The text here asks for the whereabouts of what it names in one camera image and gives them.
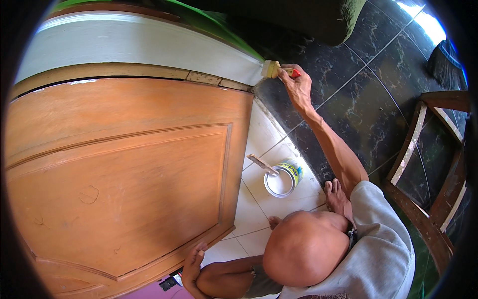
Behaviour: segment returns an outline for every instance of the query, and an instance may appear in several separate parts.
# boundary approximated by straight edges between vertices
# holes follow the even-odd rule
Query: white paint
[[[45,21],[15,83],[49,69],[100,62],[176,67],[247,85],[262,79],[259,60],[209,36],[140,14],[87,11]]]
[[[84,84],[84,83],[90,83],[90,82],[96,82],[96,79],[87,79],[87,80],[75,81],[75,82],[71,82],[70,85]]]
[[[292,178],[286,171],[281,169],[278,169],[278,171],[278,176],[267,177],[267,185],[269,185],[269,188],[271,188],[273,192],[285,194],[292,189]]]

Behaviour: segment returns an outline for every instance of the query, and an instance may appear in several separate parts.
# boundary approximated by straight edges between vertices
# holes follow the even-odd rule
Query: wooden door
[[[24,247],[57,297],[130,292],[234,228],[250,93],[104,78],[12,102],[5,158]]]

